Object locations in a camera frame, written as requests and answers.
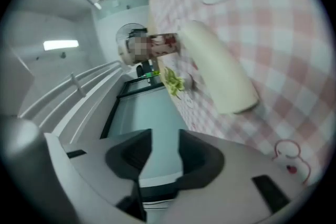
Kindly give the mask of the patterned cup with lid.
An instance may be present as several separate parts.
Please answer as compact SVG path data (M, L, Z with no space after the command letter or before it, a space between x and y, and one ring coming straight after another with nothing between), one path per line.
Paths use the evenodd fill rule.
M131 37L126 42L127 51L133 62L143 62L179 52L180 47L176 33Z

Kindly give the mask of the ceiling light panel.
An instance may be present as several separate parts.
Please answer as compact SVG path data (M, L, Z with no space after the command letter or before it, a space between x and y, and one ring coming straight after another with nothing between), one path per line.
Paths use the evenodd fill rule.
M79 43L77 40L47 40L43 43L45 51L76 48L78 46Z

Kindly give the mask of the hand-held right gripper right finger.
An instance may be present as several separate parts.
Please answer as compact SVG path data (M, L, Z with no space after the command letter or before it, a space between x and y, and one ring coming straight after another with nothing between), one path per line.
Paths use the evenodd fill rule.
M167 224L287 224L312 195L305 187L260 151L210 135L193 136L221 150L225 164L206 187L179 192L167 210ZM272 213L252 178L267 175L290 202Z

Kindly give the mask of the pink checked bear tablecloth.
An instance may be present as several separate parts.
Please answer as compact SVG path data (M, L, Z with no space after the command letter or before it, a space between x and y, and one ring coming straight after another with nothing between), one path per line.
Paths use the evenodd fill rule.
M192 56L161 58L194 89L173 101L190 130L258 149L304 186L318 182L336 142L336 52L319 0L150 0L156 33L203 22L242 65L258 105L222 115Z

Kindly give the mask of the black window frame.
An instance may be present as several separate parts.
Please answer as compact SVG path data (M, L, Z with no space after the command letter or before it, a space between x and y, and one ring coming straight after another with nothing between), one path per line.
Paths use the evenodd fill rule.
M138 82L141 82L143 80L146 80L146 78L139 77L139 78L136 78L136 79L133 79L133 80L126 81L123 84L123 87L121 88L119 94L117 95L115 103L114 103L114 105L113 105L113 107L112 107L112 109L111 109L111 111L110 111L110 113L107 117L106 123L103 127L103 130L102 130L100 138L99 138L100 140L108 137L108 133L109 133L111 124L113 122L115 113L118 109L119 103L120 103L122 98L164 87L163 82L156 82L156 80L154 78L149 78L150 83L149 83L148 86L137 88L137 89L132 90L132 91L129 90L129 88L131 87L132 84L137 84Z

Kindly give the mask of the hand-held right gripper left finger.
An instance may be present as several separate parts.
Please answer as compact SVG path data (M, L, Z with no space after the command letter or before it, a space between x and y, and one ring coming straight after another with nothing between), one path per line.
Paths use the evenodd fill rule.
M68 145L44 137L80 224L146 223L138 178L151 152L151 130Z

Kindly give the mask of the small green potted plant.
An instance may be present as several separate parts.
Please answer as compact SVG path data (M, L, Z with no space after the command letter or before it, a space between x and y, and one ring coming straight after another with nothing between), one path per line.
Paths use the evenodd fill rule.
M187 72L176 73L171 68L164 68L164 82L171 96L180 98L181 93L192 90L194 81Z

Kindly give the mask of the green plastic bottle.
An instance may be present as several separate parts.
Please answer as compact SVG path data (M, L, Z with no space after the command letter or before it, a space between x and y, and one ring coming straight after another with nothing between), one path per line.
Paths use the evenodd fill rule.
M151 71L151 72L143 74L140 78L149 79L149 78L153 78L159 75L160 75L160 72L158 70L155 70L155 71Z

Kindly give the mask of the white cylindrical bottle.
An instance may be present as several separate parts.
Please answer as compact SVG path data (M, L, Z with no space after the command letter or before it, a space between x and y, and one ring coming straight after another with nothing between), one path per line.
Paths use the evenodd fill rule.
M220 114L238 114L259 102L256 89L226 45L204 23L191 21L178 31Z

